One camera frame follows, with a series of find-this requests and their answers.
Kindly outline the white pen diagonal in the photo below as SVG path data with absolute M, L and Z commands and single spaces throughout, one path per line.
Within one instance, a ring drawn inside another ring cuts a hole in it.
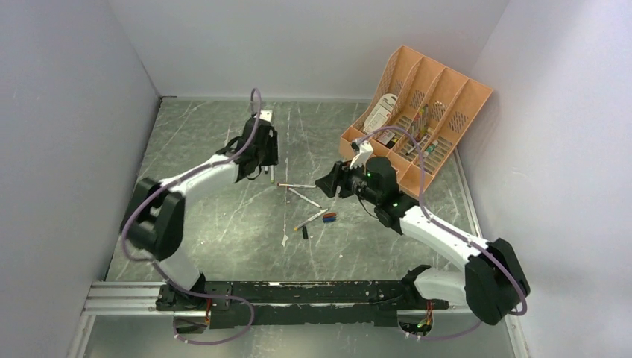
M 319 203 L 317 203 L 316 201 L 313 201 L 312 199 L 306 197 L 304 194 L 301 194 L 300 192 L 298 192 L 297 190 L 295 190 L 293 188 L 288 188 L 288 191 L 294 193 L 295 195 L 297 195 L 302 200 L 308 202 L 309 204 L 311 204 L 311 205 L 313 205 L 313 206 L 315 206 L 317 208 L 320 208 L 320 209 L 323 208 Z

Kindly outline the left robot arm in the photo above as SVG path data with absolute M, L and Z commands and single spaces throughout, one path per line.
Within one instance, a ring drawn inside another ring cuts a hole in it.
M 241 136 L 199 166 L 171 178 L 140 180 L 121 224 L 121 246 L 131 244 L 148 253 L 148 260 L 178 288 L 176 299 L 186 309 L 202 307 L 206 279 L 182 246 L 187 209 L 228 185 L 256 179 L 265 167 L 278 162 L 272 112 L 263 110 L 247 120 Z

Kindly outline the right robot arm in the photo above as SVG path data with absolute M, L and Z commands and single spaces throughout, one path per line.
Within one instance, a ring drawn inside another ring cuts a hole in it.
M 523 315 L 530 293 L 512 245 L 469 235 L 432 215 L 399 188 L 387 157 L 371 157 L 363 166 L 337 161 L 315 181 L 327 197 L 355 196 L 373 205 L 378 221 L 400 235 L 429 246 L 458 268 L 457 272 L 420 268 L 402 289 L 404 303 L 419 309 L 430 300 L 466 306 L 480 321 L 495 325 L 507 315 Z

